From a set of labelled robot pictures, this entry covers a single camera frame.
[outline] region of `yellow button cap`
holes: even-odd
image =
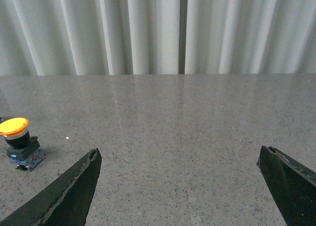
[[[22,133],[25,128],[29,125],[28,119],[18,117],[0,124],[0,135],[1,136],[16,136]]]

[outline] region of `curtain gap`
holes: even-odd
[[[188,0],[180,0],[179,74],[185,73]]]

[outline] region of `white curtain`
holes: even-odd
[[[0,0],[0,75],[316,73],[316,0],[186,2]]]

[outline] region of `table surface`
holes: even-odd
[[[285,226],[256,166],[262,145],[316,170],[316,75],[0,77],[46,158],[14,169],[0,139],[0,220],[93,148],[87,226]]]

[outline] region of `granite table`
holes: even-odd
[[[87,226],[285,226],[256,166],[274,146],[316,171],[316,75],[0,77],[46,158],[14,169],[0,138],[0,220],[85,153],[102,168]]]

